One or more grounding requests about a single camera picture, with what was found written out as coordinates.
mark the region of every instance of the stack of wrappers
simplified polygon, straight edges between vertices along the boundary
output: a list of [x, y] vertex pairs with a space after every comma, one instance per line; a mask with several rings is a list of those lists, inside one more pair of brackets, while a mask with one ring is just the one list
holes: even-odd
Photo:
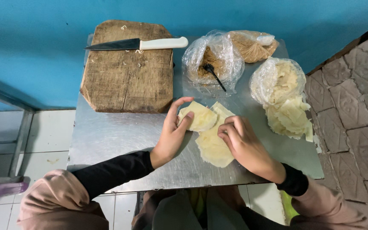
[[272, 131], [313, 142], [313, 127], [303, 102], [306, 77], [297, 62], [269, 57], [251, 76], [251, 96], [263, 105]]

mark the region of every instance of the wooden cutting board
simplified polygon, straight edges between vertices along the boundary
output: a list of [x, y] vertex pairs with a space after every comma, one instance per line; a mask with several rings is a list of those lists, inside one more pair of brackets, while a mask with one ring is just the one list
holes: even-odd
[[[160, 24], [108, 20], [96, 27], [92, 45], [135, 38], [171, 34]], [[160, 113], [173, 100], [173, 50], [90, 51], [80, 92], [96, 112]]]

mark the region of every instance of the white tile floor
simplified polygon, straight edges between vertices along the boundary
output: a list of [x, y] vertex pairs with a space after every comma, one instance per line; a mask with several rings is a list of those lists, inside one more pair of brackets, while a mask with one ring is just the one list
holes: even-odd
[[[66, 169], [74, 116], [75, 111], [42, 111], [33, 116], [26, 151], [20, 155], [17, 169], [30, 185], [50, 170]], [[21, 112], [0, 112], [0, 140], [16, 137], [21, 117]], [[12, 144], [0, 144], [0, 176], [7, 176], [12, 153]], [[239, 189], [248, 207], [284, 224], [282, 203], [274, 184], [240, 185]], [[0, 198], [0, 230], [20, 229], [16, 220], [23, 196]], [[94, 201], [100, 203], [109, 221], [109, 229], [124, 230], [131, 228], [136, 199], [136, 193], [104, 194]]]

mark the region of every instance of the plastic bag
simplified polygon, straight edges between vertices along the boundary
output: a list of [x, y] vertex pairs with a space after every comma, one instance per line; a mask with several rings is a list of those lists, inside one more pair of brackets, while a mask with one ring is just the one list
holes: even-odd
[[251, 96], [264, 106], [283, 103], [299, 96], [306, 83], [305, 73], [297, 62], [269, 57], [252, 74]]
[[[206, 50], [215, 56], [215, 59], [212, 59], [216, 60], [219, 66], [214, 66], [214, 72], [226, 92], [211, 73], [199, 68]], [[235, 85], [244, 69], [245, 62], [238, 50], [233, 47], [229, 34], [218, 30], [210, 31], [206, 36], [195, 40], [182, 57], [183, 75], [190, 79], [190, 83], [198, 91], [213, 97], [228, 97], [236, 93]]]
[[275, 52], [279, 42], [274, 35], [249, 30], [230, 31], [229, 35], [246, 63], [265, 60]]

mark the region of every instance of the stone tile wall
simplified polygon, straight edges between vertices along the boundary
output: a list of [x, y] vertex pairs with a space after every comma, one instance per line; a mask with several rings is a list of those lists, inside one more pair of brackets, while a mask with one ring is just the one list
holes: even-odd
[[368, 40], [307, 76], [305, 93], [322, 150], [319, 182], [368, 217]]

